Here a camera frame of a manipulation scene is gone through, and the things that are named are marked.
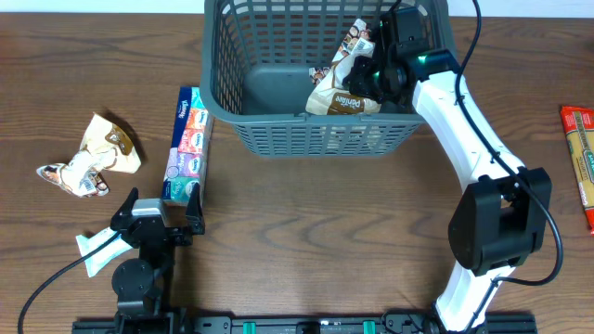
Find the wooden surface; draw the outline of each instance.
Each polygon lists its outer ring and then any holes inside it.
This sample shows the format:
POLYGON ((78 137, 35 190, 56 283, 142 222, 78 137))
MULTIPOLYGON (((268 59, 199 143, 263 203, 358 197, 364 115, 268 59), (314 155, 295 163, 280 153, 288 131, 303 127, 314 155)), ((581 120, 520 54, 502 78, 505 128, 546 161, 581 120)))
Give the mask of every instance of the wooden surface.
MULTIPOLYGON (((0 330, 15 331, 34 289, 79 257, 74 236, 106 227, 130 188, 158 197, 180 85, 200 83, 203 17, 0 15, 0 330), (77 199, 35 168, 66 162, 93 112, 121 117, 146 159, 133 175, 104 173, 111 192, 77 199)), ((473 19, 453 19, 459 51, 473 19)), ((594 21, 485 19, 468 69, 472 93, 508 146, 544 167, 565 243, 559 278, 504 284, 490 310, 532 311, 541 333, 594 330, 594 239, 588 236, 559 117, 594 107, 594 21)), ((207 235, 179 250, 174 303, 236 315, 380 314, 428 308, 454 258, 446 227, 457 177, 428 128, 379 159, 266 160, 217 122, 206 189, 207 235)), ((77 317, 115 312, 111 274, 82 266, 37 299, 27 333, 69 332, 77 317)), ((516 271, 541 278, 541 252, 516 271)))

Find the white wall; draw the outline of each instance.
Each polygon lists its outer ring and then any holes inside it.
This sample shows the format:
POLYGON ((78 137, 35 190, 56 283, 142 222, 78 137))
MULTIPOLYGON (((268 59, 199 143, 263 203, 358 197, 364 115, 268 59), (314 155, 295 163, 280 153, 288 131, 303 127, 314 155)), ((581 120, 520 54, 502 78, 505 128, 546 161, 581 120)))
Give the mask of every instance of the white wall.
MULTIPOLYGON (((450 15, 474 16, 471 0, 448 0, 450 15)), ((594 18, 594 0, 481 0, 484 16, 594 18)), ((0 12, 203 13, 204 0, 0 0, 0 12)))

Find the brown tabletop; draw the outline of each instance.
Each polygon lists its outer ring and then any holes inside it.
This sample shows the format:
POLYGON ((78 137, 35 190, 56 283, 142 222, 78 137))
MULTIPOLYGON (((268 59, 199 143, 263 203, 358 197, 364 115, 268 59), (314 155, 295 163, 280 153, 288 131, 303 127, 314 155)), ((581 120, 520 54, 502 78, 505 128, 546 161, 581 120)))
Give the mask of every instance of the brown tabletop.
MULTIPOLYGON (((453 19, 465 52, 474 19, 453 19)), ((133 186, 161 194, 180 85, 200 84, 203 16, 0 15, 0 330, 59 268, 74 241, 108 226, 133 186), (104 198, 77 199, 35 174, 67 162, 93 112, 136 131, 146 158, 135 174, 104 173, 104 198)), ((565 243, 561 275, 542 288, 504 284, 489 310, 531 311, 542 333, 594 331, 594 239, 578 197, 561 104, 594 107, 594 21, 485 19, 468 68, 486 118, 529 167, 544 167, 565 243)), ((428 127, 377 159, 268 160, 217 122, 206 186, 207 234, 178 250, 173 302, 236 315, 381 314, 427 309, 454 257, 447 224, 458 179, 428 127)), ((515 276, 549 273, 555 249, 515 276)), ((76 267, 44 291, 27 333, 69 332, 81 317, 113 316, 113 270, 76 267)))

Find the blue-gray bin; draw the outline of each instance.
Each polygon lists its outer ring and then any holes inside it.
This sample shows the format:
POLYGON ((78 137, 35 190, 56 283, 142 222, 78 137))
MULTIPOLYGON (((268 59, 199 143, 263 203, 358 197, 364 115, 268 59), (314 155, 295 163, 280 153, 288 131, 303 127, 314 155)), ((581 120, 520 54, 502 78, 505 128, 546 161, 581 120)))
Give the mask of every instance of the blue-gray bin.
MULTIPOLYGON (((205 107, 231 123, 246 148, 261 156, 369 156, 395 150, 423 123, 409 102, 384 104, 371 115, 305 112, 314 90, 309 68, 329 66, 356 19, 373 26, 393 3, 206 0, 200 84, 205 107)), ((433 48, 453 44, 449 21, 439 22, 449 20, 446 0, 404 0, 399 6, 419 8, 433 48), (442 25, 447 33, 432 32, 442 25)))

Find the black cable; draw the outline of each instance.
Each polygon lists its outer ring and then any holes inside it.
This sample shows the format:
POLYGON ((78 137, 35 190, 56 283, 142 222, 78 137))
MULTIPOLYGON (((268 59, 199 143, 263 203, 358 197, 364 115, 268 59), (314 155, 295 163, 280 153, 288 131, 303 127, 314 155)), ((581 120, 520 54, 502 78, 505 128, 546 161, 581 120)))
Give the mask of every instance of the black cable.
POLYGON ((37 288, 37 290, 31 295, 31 297, 29 297, 29 300, 27 300, 27 302, 25 302, 25 305, 22 307, 22 310, 20 310, 19 324, 17 325, 18 333, 19 334, 23 334, 23 325, 24 325, 24 322, 25 322, 25 315, 27 314, 27 311, 29 310, 29 307, 31 307, 31 304, 33 303, 33 301, 35 300, 35 298, 37 298, 37 296, 41 293, 41 291, 43 291, 45 288, 47 288, 47 286, 49 286, 50 284, 52 284, 52 282, 54 282, 58 277, 62 276, 64 273, 66 273, 67 271, 71 270, 73 267, 77 266, 80 263, 83 263, 84 261, 88 260, 91 256, 97 254, 98 252, 100 252, 104 248, 108 247, 108 245, 111 242, 113 242, 113 240, 115 240, 116 238, 118 238, 119 236, 120 236, 120 233, 119 232, 116 233, 111 238, 109 238, 107 241, 105 241, 103 244, 101 244, 101 246, 97 247, 96 249, 94 249, 90 253, 86 254, 82 258, 74 261, 73 263, 68 264, 67 266, 65 266, 64 268, 62 268, 61 270, 59 270, 53 276, 51 276, 50 278, 48 278, 47 281, 44 282, 44 284, 42 284, 39 288, 37 288))
POLYGON ((468 53, 466 54, 466 57, 462 61, 462 65, 460 66, 460 70, 458 72, 458 75, 456 76, 456 83, 455 83, 456 101, 457 101, 460 109, 462 110, 464 117, 466 117, 466 121, 468 121, 472 130, 476 133, 476 135, 479 137, 481 142, 483 142, 483 145, 489 151, 489 153, 493 157, 493 160, 496 161, 501 166, 501 168, 503 168, 503 170, 505 170, 513 178, 513 180, 519 185, 519 187, 523 191, 525 191, 526 194, 528 195, 528 197, 530 197, 530 199, 536 204, 538 209, 540 209, 545 214, 545 217, 547 218, 547 221, 549 222, 549 226, 550 226, 550 230, 553 234, 553 238, 555 239, 555 247, 557 248, 557 258, 555 259, 555 266, 553 267, 553 270, 550 272, 550 274, 547 277, 537 280, 537 281, 530 281, 530 280, 518 279, 518 278, 513 278, 513 277, 495 277, 491 281, 491 286, 489 287, 488 292, 484 295, 483 300, 479 304, 477 311, 472 316, 471 322, 466 327, 465 332, 468 332, 472 328, 472 324, 474 323, 474 321, 476 320, 478 315, 483 311, 484 306, 486 305, 486 302, 489 299, 489 296, 491 295, 491 293, 493 292, 495 287, 498 286, 499 282, 510 282, 510 283, 515 283, 515 284, 520 284, 520 285, 530 286, 530 287, 543 286, 543 285, 549 283, 550 281, 552 281, 553 279, 555 279, 555 277, 561 271, 561 267, 563 264, 563 244, 562 244, 562 240, 561 240, 561 235, 559 233, 559 227, 557 227, 557 224, 555 223, 555 220, 553 219, 549 210, 545 207, 545 205, 538 198, 536 193, 530 188, 530 186, 527 185, 524 182, 524 180, 522 178, 520 178, 520 176, 518 176, 518 174, 515 173, 510 168, 510 166, 508 166, 508 164, 505 163, 505 161, 499 157, 499 152, 497 152, 491 146, 491 144, 489 144, 489 141, 481 133, 481 130, 478 128, 478 126, 476 126, 476 123, 474 123, 474 120, 472 119, 470 113, 468 112, 468 110, 466 109, 466 106, 464 105, 464 96, 460 93, 460 82, 462 80, 462 73, 466 69, 466 65, 468 65, 468 61, 470 60, 470 58, 472 56, 472 52, 474 51, 474 48, 476 47, 476 44, 479 40, 479 36, 481 34, 481 28, 483 26, 483 16, 481 15, 481 8, 479 7, 478 0, 472 0, 472 3, 474 4, 474 8, 476 9, 476 33, 474 34, 474 38, 472 39, 471 47, 469 48, 468 53))

